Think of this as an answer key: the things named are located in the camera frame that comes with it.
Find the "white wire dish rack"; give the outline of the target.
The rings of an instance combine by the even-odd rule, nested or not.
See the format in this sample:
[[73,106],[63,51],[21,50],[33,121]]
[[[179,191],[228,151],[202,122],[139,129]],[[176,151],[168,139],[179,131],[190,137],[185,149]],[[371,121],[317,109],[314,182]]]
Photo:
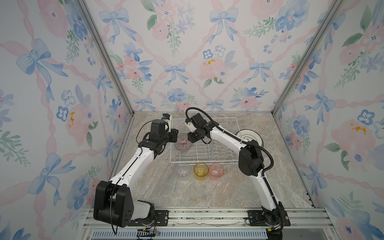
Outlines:
[[[240,131],[237,118],[213,118],[222,128],[237,134]],[[183,141],[188,140],[187,134],[190,132],[189,128],[185,125],[185,119],[173,119],[171,121],[172,127],[179,130],[178,137]],[[213,163],[237,164],[239,160],[239,153],[234,152],[231,148],[227,147],[219,141],[212,140],[209,144],[202,141],[196,143],[185,143],[184,146],[190,147],[186,151],[180,151],[176,146],[180,144],[171,144],[170,150],[170,163],[180,165],[195,165],[197,163],[205,163],[211,165]]]

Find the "clear glass cup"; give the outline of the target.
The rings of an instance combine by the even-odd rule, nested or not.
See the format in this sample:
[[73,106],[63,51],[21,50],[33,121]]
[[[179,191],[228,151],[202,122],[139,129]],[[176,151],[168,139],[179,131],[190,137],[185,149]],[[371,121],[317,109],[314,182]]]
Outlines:
[[190,175],[190,167],[188,165],[178,165],[176,167],[177,176],[180,178],[186,178]]

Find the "yellow glass cup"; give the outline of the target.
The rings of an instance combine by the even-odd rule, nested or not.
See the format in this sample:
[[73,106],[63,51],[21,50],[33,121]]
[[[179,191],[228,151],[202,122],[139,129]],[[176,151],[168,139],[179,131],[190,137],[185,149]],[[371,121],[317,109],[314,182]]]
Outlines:
[[198,178],[204,178],[208,175],[209,173],[209,167],[205,163],[197,163],[194,166],[194,174]]

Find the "pink glass cup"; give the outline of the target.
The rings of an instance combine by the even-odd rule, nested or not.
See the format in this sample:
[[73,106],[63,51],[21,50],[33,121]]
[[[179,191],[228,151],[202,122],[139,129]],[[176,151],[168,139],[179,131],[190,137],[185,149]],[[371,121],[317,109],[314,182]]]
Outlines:
[[224,167],[221,164],[213,163],[209,167],[209,175],[213,180],[218,180],[224,175]]

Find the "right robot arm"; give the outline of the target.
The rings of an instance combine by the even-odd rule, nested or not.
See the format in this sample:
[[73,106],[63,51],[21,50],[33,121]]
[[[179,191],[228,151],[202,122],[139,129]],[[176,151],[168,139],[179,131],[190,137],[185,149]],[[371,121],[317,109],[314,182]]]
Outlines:
[[261,198],[265,223],[273,229],[285,226],[284,206],[276,197],[267,179],[266,172],[274,166],[272,155],[255,140],[246,141],[227,131],[207,113],[200,111],[190,117],[186,114],[186,126],[190,129],[188,140],[192,143],[205,138],[218,141],[239,154],[240,171],[251,178]]

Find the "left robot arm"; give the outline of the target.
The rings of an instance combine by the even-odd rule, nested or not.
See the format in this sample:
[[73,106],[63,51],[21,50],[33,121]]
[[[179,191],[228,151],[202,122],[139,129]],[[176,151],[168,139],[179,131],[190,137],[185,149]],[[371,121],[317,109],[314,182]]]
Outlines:
[[149,226],[155,223],[153,203],[134,200],[132,189],[145,168],[166,148],[177,142],[177,129],[169,126],[170,115],[149,122],[151,129],[138,143],[129,162],[108,182],[101,181],[95,192],[94,219],[113,227]]

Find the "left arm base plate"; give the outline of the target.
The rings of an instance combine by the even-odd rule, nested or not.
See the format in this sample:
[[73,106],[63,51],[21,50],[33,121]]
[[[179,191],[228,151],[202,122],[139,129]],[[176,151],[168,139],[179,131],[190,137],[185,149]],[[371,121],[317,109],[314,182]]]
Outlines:
[[169,222],[169,210],[154,210],[149,213],[149,216],[145,219],[131,220],[128,223],[129,227],[167,227]]

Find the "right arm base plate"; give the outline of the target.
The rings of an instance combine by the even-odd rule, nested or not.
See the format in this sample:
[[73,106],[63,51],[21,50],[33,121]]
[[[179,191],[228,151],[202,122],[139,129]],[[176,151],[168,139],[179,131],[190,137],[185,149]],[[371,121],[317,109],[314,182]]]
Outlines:
[[278,211],[264,212],[263,210],[249,210],[247,211],[246,224],[252,227],[266,227],[266,228],[278,228],[281,222],[284,223],[284,227],[291,226],[290,218],[285,210],[282,212],[282,219]]

